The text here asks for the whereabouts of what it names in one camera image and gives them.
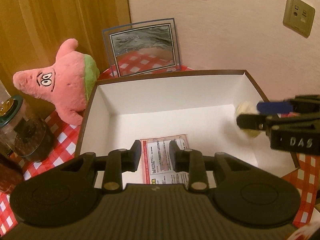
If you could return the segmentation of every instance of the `pink plush starfish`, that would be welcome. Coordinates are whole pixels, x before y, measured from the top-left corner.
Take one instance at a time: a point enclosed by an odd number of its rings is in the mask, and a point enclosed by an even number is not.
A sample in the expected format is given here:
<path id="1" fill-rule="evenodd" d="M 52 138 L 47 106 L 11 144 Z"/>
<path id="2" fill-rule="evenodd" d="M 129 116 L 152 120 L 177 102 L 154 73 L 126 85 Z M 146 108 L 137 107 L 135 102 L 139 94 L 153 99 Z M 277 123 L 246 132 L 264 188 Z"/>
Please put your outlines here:
<path id="1" fill-rule="evenodd" d="M 93 58 L 75 51 L 77 47 L 76 39 L 68 39 L 60 46 L 52 66 L 19 71 L 13 76 L 17 89 L 53 103 L 60 118 L 76 126 L 82 122 L 77 112 L 86 108 L 100 74 Z"/>

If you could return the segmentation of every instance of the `white cardboard box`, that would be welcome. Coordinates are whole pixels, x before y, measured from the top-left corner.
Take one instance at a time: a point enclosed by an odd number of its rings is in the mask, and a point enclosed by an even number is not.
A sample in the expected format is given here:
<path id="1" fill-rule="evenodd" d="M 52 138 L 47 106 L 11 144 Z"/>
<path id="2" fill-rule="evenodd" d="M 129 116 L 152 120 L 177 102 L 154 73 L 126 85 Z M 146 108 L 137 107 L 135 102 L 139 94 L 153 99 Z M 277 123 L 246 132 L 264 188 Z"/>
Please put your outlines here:
<path id="1" fill-rule="evenodd" d="M 265 133 L 249 139 L 236 125 L 237 106 L 268 100 L 245 70 L 146 74 L 98 81 L 84 114 L 76 156 L 130 149 L 136 139 L 187 134 L 189 146 L 226 152 L 282 177 L 299 168 L 295 154 L 274 151 Z M 142 183 L 141 163 L 126 183 Z"/>

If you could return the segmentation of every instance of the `wall outlet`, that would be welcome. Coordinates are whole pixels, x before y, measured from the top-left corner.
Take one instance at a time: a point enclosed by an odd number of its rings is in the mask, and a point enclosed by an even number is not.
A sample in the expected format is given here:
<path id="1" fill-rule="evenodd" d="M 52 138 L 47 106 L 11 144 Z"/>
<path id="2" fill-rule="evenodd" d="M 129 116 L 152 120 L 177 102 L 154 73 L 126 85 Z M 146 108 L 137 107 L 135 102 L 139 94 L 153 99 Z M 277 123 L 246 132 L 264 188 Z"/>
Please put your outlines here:
<path id="1" fill-rule="evenodd" d="M 301 0 L 287 0 L 283 24 L 304 37 L 309 37 L 316 10 Z"/>

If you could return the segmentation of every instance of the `photo of water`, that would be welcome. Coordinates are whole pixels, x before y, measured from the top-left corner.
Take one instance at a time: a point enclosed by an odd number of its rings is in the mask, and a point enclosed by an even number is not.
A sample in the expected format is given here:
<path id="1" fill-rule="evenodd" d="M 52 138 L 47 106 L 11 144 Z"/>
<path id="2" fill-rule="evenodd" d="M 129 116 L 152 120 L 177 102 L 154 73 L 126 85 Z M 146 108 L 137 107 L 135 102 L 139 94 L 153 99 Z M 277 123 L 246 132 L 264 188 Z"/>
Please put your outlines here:
<path id="1" fill-rule="evenodd" d="M 170 51 L 173 57 L 172 34 L 169 24 L 133 29 L 113 34 L 110 37 L 116 57 L 134 50 L 148 48 Z"/>

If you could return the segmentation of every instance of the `silver screw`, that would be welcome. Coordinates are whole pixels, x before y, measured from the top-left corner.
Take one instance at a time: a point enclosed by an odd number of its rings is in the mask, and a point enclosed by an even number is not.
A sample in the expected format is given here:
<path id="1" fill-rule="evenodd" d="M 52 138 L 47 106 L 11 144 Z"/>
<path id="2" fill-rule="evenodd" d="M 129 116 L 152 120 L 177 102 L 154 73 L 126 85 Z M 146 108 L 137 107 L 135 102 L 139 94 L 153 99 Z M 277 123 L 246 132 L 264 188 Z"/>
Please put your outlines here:
<path id="1" fill-rule="evenodd" d="M 107 182 L 103 185 L 106 190 L 116 190 L 120 187 L 120 185 L 116 182 Z"/>
<path id="2" fill-rule="evenodd" d="M 204 182 L 194 182 L 191 184 L 191 187 L 195 190 L 205 190 L 207 188 L 207 184 L 205 184 Z"/>

